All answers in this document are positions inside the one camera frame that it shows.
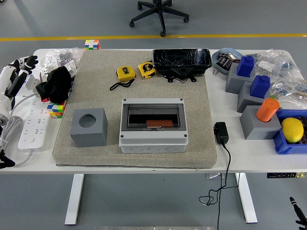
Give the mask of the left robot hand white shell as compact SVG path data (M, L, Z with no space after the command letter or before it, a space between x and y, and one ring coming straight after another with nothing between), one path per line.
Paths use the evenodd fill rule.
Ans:
M16 59L0 73L0 120L4 125L15 104L15 96L38 63L37 56Z

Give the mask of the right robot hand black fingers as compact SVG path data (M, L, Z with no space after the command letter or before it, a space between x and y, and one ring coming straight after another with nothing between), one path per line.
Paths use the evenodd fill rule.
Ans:
M299 220L295 221L297 224L301 225L301 227L299 227L299 229L300 230L307 230L307 217L303 213L302 209L298 206L298 204L296 203L294 198L289 197L289 199L290 199L290 202L291 202L291 204L294 208L294 211L295 211L297 217L299 218Z

